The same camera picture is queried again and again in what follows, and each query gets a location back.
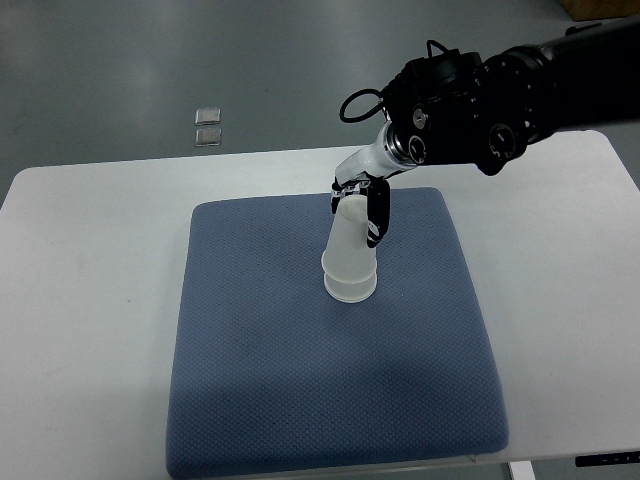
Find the blue mat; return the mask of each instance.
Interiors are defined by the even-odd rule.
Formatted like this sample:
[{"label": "blue mat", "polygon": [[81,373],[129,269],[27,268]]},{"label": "blue mat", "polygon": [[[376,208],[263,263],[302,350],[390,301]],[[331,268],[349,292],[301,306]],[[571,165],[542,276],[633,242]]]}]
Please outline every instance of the blue mat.
[{"label": "blue mat", "polygon": [[339,303],[328,195],[193,212],[167,470],[202,478],[495,452],[502,390],[438,190],[393,190],[378,287]]}]

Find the blue cushion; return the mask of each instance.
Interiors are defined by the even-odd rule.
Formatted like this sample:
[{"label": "blue cushion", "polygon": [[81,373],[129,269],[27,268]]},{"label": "blue cushion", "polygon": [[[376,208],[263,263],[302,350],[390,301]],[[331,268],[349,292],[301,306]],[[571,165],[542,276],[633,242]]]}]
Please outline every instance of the blue cushion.
[{"label": "blue cushion", "polygon": [[328,195],[193,212],[171,381],[173,478],[501,450],[502,390],[438,190],[393,190],[364,302],[327,294]]}]

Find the table top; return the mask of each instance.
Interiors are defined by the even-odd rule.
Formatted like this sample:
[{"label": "table top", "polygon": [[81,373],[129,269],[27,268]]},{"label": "table top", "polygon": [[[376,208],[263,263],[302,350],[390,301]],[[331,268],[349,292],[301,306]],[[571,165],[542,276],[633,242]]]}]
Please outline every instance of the table top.
[{"label": "table top", "polygon": [[[215,200],[326,192],[357,148],[21,172],[0,210],[8,477],[165,478],[191,212]],[[391,183],[444,196],[510,425],[502,452],[425,465],[640,449],[640,192],[606,138],[556,134],[496,177],[436,166]]]}]

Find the cardboard box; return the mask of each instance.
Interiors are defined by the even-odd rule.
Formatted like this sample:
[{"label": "cardboard box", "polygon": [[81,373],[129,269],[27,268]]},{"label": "cardboard box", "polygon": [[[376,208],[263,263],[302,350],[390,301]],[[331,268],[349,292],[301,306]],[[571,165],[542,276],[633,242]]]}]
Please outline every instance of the cardboard box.
[{"label": "cardboard box", "polygon": [[560,0],[576,21],[628,17],[640,13],[640,0]]}]

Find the black robotic arm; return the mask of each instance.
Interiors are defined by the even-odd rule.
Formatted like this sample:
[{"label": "black robotic arm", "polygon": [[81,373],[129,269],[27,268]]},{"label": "black robotic arm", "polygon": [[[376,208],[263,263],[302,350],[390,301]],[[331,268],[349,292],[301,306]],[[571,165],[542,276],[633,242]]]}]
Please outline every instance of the black robotic arm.
[{"label": "black robotic arm", "polygon": [[[495,175],[527,145],[559,130],[640,119],[640,17],[570,29],[563,38],[510,48],[484,63],[475,52],[432,40],[427,50],[382,91],[356,92],[340,110],[348,123],[380,110],[387,120],[376,143],[336,169],[332,186],[334,212],[358,185],[368,194],[370,247],[388,226],[385,183],[392,175],[463,163]],[[380,99],[372,110],[346,117],[350,101],[371,93]]]}]

